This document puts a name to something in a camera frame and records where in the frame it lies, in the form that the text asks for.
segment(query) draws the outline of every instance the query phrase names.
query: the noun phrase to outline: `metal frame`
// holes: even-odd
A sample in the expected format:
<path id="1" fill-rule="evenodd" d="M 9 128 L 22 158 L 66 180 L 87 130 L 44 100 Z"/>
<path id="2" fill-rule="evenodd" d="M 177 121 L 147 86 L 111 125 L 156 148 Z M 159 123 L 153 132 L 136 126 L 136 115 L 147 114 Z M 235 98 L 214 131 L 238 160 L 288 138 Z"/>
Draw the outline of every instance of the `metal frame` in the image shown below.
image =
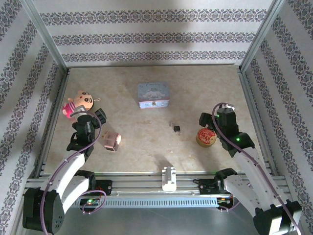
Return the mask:
<path id="1" fill-rule="evenodd" d="M 58 66 L 62 68 L 63 72 L 67 71 L 67 65 L 61 56 L 57 46 L 55 45 L 51 35 L 49 34 L 41 16 L 39 15 L 34 3 L 32 0 L 21 0 L 23 7 L 25 8 L 27 14 L 29 15 L 31 21 L 33 22 L 34 26 L 36 27 L 37 31 L 39 32 L 40 36 L 42 37 L 44 43 L 46 44 L 47 48 L 51 52 L 54 60 L 57 62 Z"/>
<path id="2" fill-rule="evenodd" d="M 54 129 L 55 129 L 55 126 L 57 124 L 60 109 L 62 107 L 62 100 L 63 100 L 63 96 L 64 96 L 64 93 L 65 93 L 65 90 L 67 87 L 67 81 L 69 78 L 69 74 L 70 74 L 70 69 L 68 70 L 67 73 L 64 74 L 64 78 L 61 81 L 62 84 L 60 86 L 60 91 L 58 92 L 58 96 L 56 97 L 56 103 L 55 103 L 54 107 L 52 107 L 53 113 L 52 113 L 52 117 L 51 117 L 51 124 L 48 127 L 47 138 L 46 138 L 45 143 L 43 143 L 43 150 L 42 150 L 41 155 L 39 156 L 37 168 L 35 169 L 35 177 L 36 178 L 38 178 L 40 176 L 40 172 L 42 170 L 43 163 L 46 161 L 46 159 L 48 157 L 48 152 L 49 152 L 49 149 L 51 146 Z"/>
<path id="3" fill-rule="evenodd" d="M 26 234 L 26 229 L 23 228 L 22 226 L 22 213 L 23 213 L 23 204 L 24 204 L 24 196 L 21 199 L 18 211 L 16 213 L 16 217 L 14 220 L 14 224 L 11 230 L 11 235 L 24 235 Z"/>
<path id="4" fill-rule="evenodd" d="M 261 123 L 261 119 L 259 117 L 256 105 L 254 103 L 254 99 L 252 96 L 252 92 L 251 89 L 249 87 L 246 75 L 244 73 L 241 73 L 240 71 L 238 72 L 238 76 L 241 82 L 241 86 L 243 87 L 243 91 L 244 91 L 244 95 L 246 98 L 246 103 L 251 115 L 251 119 L 252 119 L 252 123 L 256 132 L 256 136 L 260 145 L 260 149 L 263 155 L 263 158 L 265 161 L 268 162 L 269 167 L 272 171 L 272 174 L 274 176 L 277 176 L 277 170 L 275 168 L 275 163 L 273 160 L 273 157 L 271 155 L 270 149 L 269 149 L 269 145 L 268 145 L 268 141 L 267 138 L 265 136 L 265 132 L 263 130 L 263 126 Z"/>
<path id="5" fill-rule="evenodd" d="M 282 8 L 285 0 L 274 0 L 268 9 L 268 13 L 262 22 L 260 28 L 258 29 L 252 44 L 250 45 L 244 60 L 242 61 L 241 65 L 237 68 L 238 76 L 244 91 L 244 95 L 246 98 L 246 102 L 249 108 L 249 112 L 251 115 L 252 123 L 256 132 L 256 136 L 258 138 L 258 142 L 260 144 L 261 152 L 263 157 L 268 161 L 270 168 L 272 170 L 272 174 L 278 175 L 278 172 L 275 167 L 275 163 L 273 157 L 271 155 L 267 138 L 265 136 L 265 132 L 263 130 L 263 126 L 261 123 L 261 119 L 259 117 L 256 104 L 254 103 L 253 95 L 251 89 L 249 87 L 247 77 L 246 77 L 246 70 L 251 63 L 255 53 L 259 49 L 262 41 L 264 40 L 265 36 L 267 35 L 273 21 L 275 20 L 277 14 L 279 13 L 280 9 Z"/>
<path id="6" fill-rule="evenodd" d="M 248 178 L 242 172 L 238 172 L 241 179 L 249 183 Z M 50 174 L 44 174 L 39 179 L 28 179 L 25 191 L 28 188 L 41 186 Z M 165 192 L 162 189 L 162 175 L 160 173 L 96 173 L 96 180 L 112 180 L 112 192 L 109 198 L 229 198 L 229 194 L 200 195 L 198 185 L 194 179 L 213 179 L 213 172 L 184 173 L 177 172 L 177 190 Z M 273 177 L 278 186 L 291 198 L 290 190 L 284 176 Z"/>
<path id="7" fill-rule="evenodd" d="M 259 46 L 264 40 L 273 21 L 275 20 L 277 14 L 279 13 L 284 3 L 285 3 L 285 0 L 274 0 L 272 4 L 270 5 L 268 9 L 268 13 L 265 16 L 265 19 L 263 20 L 263 22 L 261 23 L 261 26 L 259 27 L 258 31 L 256 32 L 256 35 L 244 57 L 244 60 L 242 61 L 240 65 L 240 71 L 242 73 L 244 73 L 247 70 L 252 58 L 254 57 Z"/>

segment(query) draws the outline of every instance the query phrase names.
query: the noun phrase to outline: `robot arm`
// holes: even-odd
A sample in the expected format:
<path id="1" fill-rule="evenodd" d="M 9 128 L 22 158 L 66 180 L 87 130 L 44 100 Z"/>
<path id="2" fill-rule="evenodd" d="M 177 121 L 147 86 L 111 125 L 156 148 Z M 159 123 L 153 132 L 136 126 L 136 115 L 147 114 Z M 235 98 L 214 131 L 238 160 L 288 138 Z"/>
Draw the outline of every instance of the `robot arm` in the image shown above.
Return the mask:
<path id="1" fill-rule="evenodd" d="M 222 135 L 217 131 L 213 118 Z M 220 105 L 216 116 L 202 113 L 199 124 L 203 127 L 207 126 L 207 128 L 217 133 L 222 147 L 241 165 L 253 189 L 248 187 L 231 168 L 217 172 L 212 187 L 233 194 L 253 216 L 255 228 L 260 235 L 282 235 L 294 231 L 295 226 L 291 223 L 285 209 L 288 209 L 294 221 L 298 224 L 302 210 L 301 206 L 297 201 L 291 202 L 288 200 L 267 172 L 264 162 L 258 156 L 249 135 L 239 132 L 233 106 Z M 248 158 L 246 153 L 231 145 L 224 137 L 235 143 L 251 158 Z"/>
<path id="2" fill-rule="evenodd" d="M 105 113 L 102 109 L 95 112 L 101 125 L 106 122 Z M 77 131 L 67 147 L 67 154 L 56 170 L 39 188 L 29 188 L 24 196 L 23 227 L 37 231 L 43 231 L 40 218 L 40 204 L 44 190 L 51 181 L 52 175 L 57 172 L 53 183 L 46 193 L 44 218 L 45 226 L 49 233 L 55 234 L 61 228 L 66 212 L 77 198 L 87 190 L 95 189 L 95 176 L 93 172 L 79 170 L 87 161 L 93 151 L 93 146 L 88 147 L 95 141 L 95 130 L 100 127 L 95 117 L 82 115 L 77 118 L 73 128 Z M 82 152 L 67 159 L 74 153 Z"/>

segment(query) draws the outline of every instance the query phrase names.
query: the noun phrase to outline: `tin box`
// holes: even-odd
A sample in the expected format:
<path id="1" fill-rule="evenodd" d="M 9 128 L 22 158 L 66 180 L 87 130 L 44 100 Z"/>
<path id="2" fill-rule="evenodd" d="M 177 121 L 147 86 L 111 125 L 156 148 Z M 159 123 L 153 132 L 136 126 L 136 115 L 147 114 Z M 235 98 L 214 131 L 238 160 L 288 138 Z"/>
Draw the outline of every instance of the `tin box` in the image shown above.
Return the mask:
<path id="1" fill-rule="evenodd" d="M 168 106 L 170 90 L 166 82 L 138 84 L 138 102 L 141 109 Z"/>

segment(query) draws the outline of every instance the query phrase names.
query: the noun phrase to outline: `pink doll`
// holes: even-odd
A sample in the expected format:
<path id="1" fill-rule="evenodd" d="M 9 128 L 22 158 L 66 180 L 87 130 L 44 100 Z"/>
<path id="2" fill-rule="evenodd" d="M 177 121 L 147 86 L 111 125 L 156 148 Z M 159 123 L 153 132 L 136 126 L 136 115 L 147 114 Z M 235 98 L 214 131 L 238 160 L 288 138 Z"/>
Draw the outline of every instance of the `pink doll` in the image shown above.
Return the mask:
<path id="1" fill-rule="evenodd" d="M 76 107 L 83 105 L 88 111 L 93 107 L 94 101 L 99 100 L 100 99 L 93 100 L 92 96 L 88 92 L 78 91 L 77 96 L 74 99 L 68 98 L 68 103 L 64 104 L 62 112 L 68 118 L 71 118 L 70 115 L 74 112 Z"/>

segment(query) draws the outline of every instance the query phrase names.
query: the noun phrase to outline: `marble surface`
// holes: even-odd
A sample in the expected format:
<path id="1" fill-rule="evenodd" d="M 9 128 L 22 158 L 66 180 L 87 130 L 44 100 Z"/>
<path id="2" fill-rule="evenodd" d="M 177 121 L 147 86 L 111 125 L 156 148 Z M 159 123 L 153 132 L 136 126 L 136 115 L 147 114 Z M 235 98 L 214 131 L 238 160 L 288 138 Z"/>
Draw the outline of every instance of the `marble surface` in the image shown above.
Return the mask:
<path id="1" fill-rule="evenodd" d="M 138 83 L 166 81 L 170 103 L 166 108 L 140 109 Z M 173 165 L 177 171 L 217 171 L 238 164 L 223 150 L 219 140 L 210 148 L 200 147 L 196 134 L 201 129 L 202 112 L 211 113 L 215 104 L 235 105 L 240 131 L 247 132 L 260 148 L 243 90 L 234 66 L 168 66 L 71 69 L 64 96 L 75 97 L 78 90 L 92 94 L 93 111 L 102 108 L 108 120 L 103 131 L 121 134 L 117 152 L 107 151 L 99 142 L 83 169 L 94 172 L 154 172 Z M 181 128 L 175 134 L 169 126 Z M 73 120 L 60 111 L 48 154 L 45 172 L 62 160 L 74 132 Z"/>

